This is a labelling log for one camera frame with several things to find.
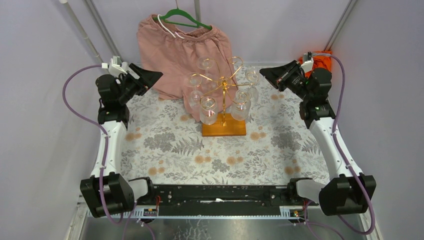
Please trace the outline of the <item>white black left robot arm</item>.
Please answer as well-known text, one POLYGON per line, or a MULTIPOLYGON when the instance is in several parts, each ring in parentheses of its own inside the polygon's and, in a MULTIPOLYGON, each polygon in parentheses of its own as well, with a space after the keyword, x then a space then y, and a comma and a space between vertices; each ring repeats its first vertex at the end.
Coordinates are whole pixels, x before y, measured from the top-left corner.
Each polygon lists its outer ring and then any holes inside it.
POLYGON ((100 129, 100 142, 90 177, 80 182, 82 196, 95 218, 122 215, 132 211, 137 202, 148 206, 155 200, 152 180, 125 180, 120 162, 130 121, 127 103, 135 95, 147 93, 162 76, 160 71, 131 63, 128 70, 104 74, 95 80, 101 106, 94 124, 100 129))

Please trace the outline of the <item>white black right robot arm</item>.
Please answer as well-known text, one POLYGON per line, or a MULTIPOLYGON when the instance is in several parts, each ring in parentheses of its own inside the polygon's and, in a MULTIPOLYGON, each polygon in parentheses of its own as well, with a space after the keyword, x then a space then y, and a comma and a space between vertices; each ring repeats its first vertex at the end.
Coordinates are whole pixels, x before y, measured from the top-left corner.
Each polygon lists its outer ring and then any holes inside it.
POLYGON ((341 137, 337 116, 328 101, 332 73, 315 68, 306 77, 306 70, 296 60, 262 68, 259 73, 280 92, 289 89, 301 98, 300 117, 317 141, 330 176, 326 184, 307 177, 292 178, 287 185, 287 201, 299 206, 311 200, 326 216, 371 212, 377 183, 372 175, 363 173, 341 137))

